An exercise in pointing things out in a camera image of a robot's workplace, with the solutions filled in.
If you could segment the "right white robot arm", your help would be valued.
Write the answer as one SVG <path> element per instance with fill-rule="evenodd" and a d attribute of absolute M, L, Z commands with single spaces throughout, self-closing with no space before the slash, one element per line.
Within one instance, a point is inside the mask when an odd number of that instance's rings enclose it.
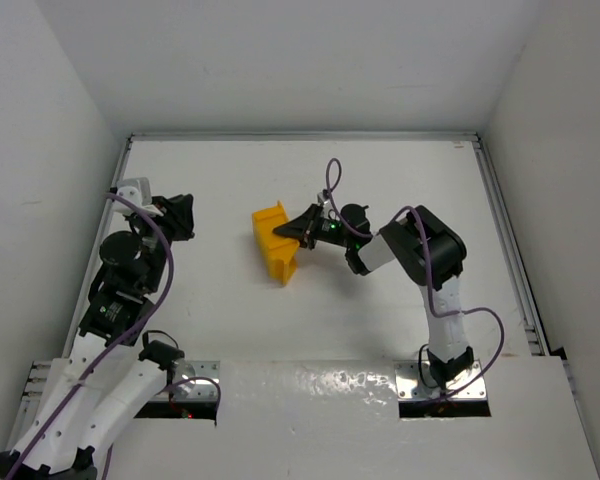
<path fill-rule="evenodd" d="M 460 237 L 425 206 L 409 208 L 372 233 L 366 208 L 347 204 L 339 220 L 311 205 L 302 215 L 272 232 L 297 240 L 302 248 L 318 242 L 345 249 L 351 271 L 366 276 L 396 261 L 419 286 L 425 305 L 430 375 L 444 389 L 474 362 L 467 340 L 461 302 L 460 275 L 467 255 Z"/>

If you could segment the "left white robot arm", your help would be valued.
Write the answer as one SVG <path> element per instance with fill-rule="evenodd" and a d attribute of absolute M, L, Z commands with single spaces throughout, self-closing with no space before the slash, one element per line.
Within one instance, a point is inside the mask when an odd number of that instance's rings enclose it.
<path fill-rule="evenodd" d="M 0 452 L 0 479 L 95 479 L 125 426 L 170 385 L 184 353 L 143 330 L 174 276 L 171 246 L 194 236 L 190 194 L 109 194 L 129 227 L 99 247 L 101 266 L 58 380 L 23 436 Z"/>

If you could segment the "metal base plate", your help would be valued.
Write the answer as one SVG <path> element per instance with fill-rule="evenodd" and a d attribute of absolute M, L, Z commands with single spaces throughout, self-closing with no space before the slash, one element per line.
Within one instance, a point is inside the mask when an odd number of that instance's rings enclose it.
<path fill-rule="evenodd" d="M 487 401 L 485 380 L 479 376 L 482 365 L 475 361 L 442 388 L 430 372 L 428 360 L 405 360 L 394 365 L 395 386 L 401 402 L 417 403 L 452 394 L 451 401 Z"/>
<path fill-rule="evenodd" d="M 218 400 L 220 362 L 180 360 L 175 363 L 169 393 L 177 401 L 215 402 Z"/>

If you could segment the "yellow plastic bin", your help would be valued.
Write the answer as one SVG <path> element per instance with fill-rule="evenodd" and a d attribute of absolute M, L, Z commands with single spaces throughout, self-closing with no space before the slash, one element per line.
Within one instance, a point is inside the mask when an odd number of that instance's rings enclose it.
<path fill-rule="evenodd" d="M 268 275 L 286 286 L 297 269 L 295 255 L 300 243 L 274 233 L 275 228 L 289 221 L 283 204 L 278 201 L 272 207 L 256 211 L 251 219 L 253 234 Z"/>

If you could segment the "white front cover board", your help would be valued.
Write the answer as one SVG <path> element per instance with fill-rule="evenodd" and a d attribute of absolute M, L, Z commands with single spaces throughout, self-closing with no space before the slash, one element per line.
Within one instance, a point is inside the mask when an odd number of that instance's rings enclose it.
<path fill-rule="evenodd" d="M 593 479 L 555 357 L 503 358 L 486 417 L 403 419 L 389 362 L 231 362 L 216 421 L 137 419 L 112 479 Z"/>

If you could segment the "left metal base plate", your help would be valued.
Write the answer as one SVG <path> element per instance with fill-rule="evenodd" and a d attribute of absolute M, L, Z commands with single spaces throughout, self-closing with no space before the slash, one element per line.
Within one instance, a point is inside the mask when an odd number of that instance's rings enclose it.
<path fill-rule="evenodd" d="M 175 363 L 169 393 L 177 401 L 215 402 L 218 400 L 220 362 L 180 360 Z"/>

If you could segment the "aluminium table frame rail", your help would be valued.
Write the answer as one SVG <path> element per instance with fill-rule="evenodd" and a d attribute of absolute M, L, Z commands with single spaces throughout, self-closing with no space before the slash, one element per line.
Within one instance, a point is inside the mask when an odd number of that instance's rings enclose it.
<path fill-rule="evenodd" d="M 467 322 L 476 361 L 547 357 L 549 348 L 485 148 L 474 133 L 266 132 L 135 134 L 113 180 L 146 177 L 155 192 L 190 193 L 196 237 L 176 248 L 176 276 L 153 325 L 191 352 L 275 360 L 416 360 L 424 341 L 421 300 L 388 268 L 362 283 L 342 256 L 302 254 L 294 284 L 265 274 L 251 214 L 282 201 L 296 212 L 324 185 L 328 160 L 348 171 L 337 198 L 372 205 L 382 221 L 406 203 L 424 204 L 465 241 L 465 307 L 487 304 L 502 317 Z M 401 417 L 486 417 L 489 403 L 450 399 L 433 406 L 398 398 Z"/>

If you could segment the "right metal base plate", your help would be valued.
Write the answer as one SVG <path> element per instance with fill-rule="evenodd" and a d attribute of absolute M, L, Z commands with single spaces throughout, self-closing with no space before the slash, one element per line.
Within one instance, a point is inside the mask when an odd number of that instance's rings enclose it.
<path fill-rule="evenodd" d="M 405 360 L 394 365 L 395 386 L 401 402 L 417 403 L 452 394 L 451 401 L 487 401 L 485 380 L 479 376 L 482 365 L 475 361 L 442 388 L 430 372 L 428 360 Z"/>

